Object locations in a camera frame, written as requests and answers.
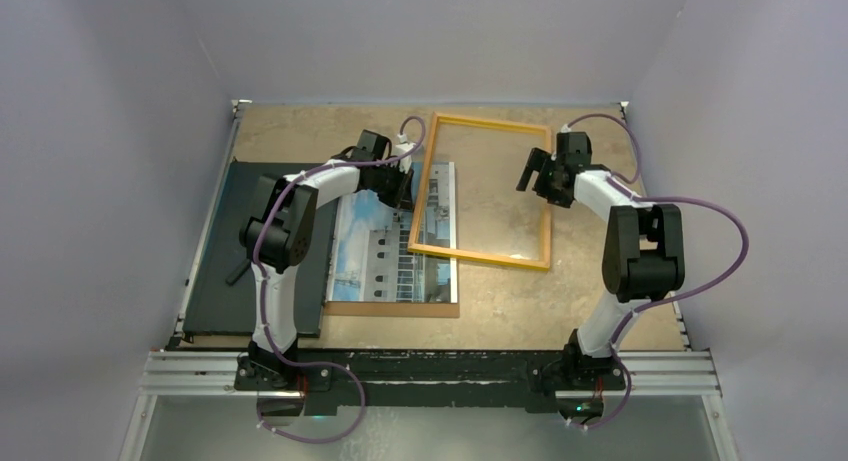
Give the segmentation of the building and sky photo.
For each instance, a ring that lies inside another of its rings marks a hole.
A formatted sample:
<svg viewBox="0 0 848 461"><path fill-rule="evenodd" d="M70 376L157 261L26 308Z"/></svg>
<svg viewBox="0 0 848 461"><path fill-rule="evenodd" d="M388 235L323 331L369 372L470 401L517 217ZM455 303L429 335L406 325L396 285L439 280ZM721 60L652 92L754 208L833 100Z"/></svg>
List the building and sky photo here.
<svg viewBox="0 0 848 461"><path fill-rule="evenodd" d="M419 240L454 248L456 170L430 168ZM458 265L452 258L412 253L411 211L392 209L372 191L338 200L327 299L332 302L456 304Z"/></svg>

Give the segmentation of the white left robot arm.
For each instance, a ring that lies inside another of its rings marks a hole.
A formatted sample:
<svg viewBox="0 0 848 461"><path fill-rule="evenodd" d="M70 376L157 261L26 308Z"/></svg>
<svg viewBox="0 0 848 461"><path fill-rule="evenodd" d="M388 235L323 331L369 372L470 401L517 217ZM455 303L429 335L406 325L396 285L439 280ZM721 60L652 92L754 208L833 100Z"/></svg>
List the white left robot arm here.
<svg viewBox="0 0 848 461"><path fill-rule="evenodd" d="M404 133L392 142L365 130L356 145L321 165L259 179L239 241L251 263L256 293L248 366L259 371L272 389L287 389L297 380L298 363L289 352L298 337L295 287L298 267L311 247L318 209L360 191L374 193L390 208L412 209L411 157L422 144L409 142Z"/></svg>

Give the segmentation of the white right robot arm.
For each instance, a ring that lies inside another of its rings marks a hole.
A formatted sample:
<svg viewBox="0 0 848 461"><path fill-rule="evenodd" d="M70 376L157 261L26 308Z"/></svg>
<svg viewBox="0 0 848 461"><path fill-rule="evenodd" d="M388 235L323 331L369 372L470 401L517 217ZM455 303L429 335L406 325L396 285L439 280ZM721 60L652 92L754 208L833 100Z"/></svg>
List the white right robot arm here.
<svg viewBox="0 0 848 461"><path fill-rule="evenodd" d="M552 152L529 152L517 190L532 190L548 204L588 207L606 225L601 260L605 291L589 318L575 329L555 371L576 388L619 369L619 342L640 308L679 289L685 278L680 209L642 199L592 161L584 132L562 132Z"/></svg>

